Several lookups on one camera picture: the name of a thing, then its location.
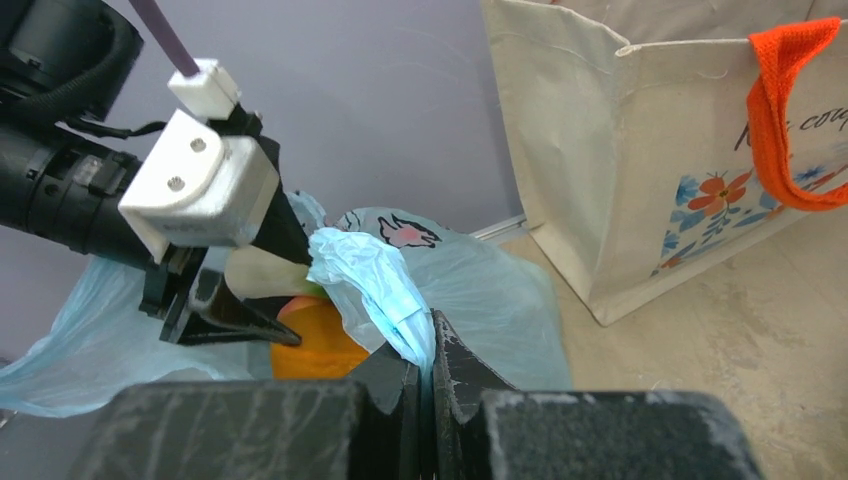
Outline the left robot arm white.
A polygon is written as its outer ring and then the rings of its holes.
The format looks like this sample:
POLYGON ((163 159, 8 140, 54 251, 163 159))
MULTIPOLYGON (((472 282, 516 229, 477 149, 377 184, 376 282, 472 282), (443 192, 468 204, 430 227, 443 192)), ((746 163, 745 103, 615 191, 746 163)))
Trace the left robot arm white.
POLYGON ((165 342, 299 345, 277 319, 286 297, 239 299, 203 247, 171 247, 156 262, 121 217, 141 163, 100 139, 130 136, 105 119, 142 46, 102 1, 2 3, 2 224, 141 274, 139 308, 162 321, 165 342))

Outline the light blue plastic grocery bag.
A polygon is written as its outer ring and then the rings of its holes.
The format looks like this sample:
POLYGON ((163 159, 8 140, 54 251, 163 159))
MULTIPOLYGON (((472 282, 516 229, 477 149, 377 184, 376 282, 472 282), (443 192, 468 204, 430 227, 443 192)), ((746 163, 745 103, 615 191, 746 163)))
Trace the light blue plastic grocery bag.
MULTIPOLYGON (((333 224, 310 195, 290 201, 317 258, 308 276, 339 309, 343 338, 368 352, 383 344, 428 368, 430 313, 513 386, 566 390, 570 371, 549 276, 535 264, 408 212, 358 208, 333 224)), ((266 378, 267 362, 236 343, 184 347, 159 338, 138 306, 143 275, 94 258, 49 333, 1 371, 1 404, 42 417, 96 410, 122 389, 169 380, 266 378)))

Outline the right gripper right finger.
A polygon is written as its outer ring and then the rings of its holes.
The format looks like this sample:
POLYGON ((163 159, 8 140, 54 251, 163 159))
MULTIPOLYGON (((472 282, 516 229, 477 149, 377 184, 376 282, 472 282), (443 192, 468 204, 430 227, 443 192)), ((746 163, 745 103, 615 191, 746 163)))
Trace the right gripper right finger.
POLYGON ((693 391, 527 391, 433 313, 437 479, 762 479, 745 432, 693 391))

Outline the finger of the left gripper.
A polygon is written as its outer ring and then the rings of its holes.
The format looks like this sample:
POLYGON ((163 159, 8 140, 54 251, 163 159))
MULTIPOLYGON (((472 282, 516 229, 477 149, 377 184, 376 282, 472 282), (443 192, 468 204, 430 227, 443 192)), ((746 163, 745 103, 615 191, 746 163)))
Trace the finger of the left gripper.
POLYGON ((279 185, 272 197, 257 237, 252 245, 296 264, 309 266, 308 238, 283 191, 279 168, 280 145, 262 134, 262 121, 256 113, 248 113, 237 105, 231 113, 235 132, 256 139, 272 166, 272 178, 279 185))
POLYGON ((184 346, 245 341, 298 346, 301 336, 278 319, 291 301, 290 297, 240 299, 222 273, 202 268, 178 284, 164 316, 162 340, 184 346))

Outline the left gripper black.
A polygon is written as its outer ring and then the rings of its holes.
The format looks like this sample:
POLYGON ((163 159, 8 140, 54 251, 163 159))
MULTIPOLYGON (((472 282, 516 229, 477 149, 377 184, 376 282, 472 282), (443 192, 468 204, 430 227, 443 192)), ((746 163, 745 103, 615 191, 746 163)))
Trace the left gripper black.
POLYGON ((205 254, 170 247, 156 261, 118 211, 140 160, 58 127, 1 125, 1 223, 143 272, 140 311, 177 323, 205 254))

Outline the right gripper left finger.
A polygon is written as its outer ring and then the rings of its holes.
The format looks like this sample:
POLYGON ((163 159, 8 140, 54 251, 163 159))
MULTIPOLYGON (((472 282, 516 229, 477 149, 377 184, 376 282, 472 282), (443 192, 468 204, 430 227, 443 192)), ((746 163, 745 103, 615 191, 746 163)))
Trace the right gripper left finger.
POLYGON ((418 368, 389 345, 332 380, 165 382, 101 412, 72 479, 416 479, 418 368))

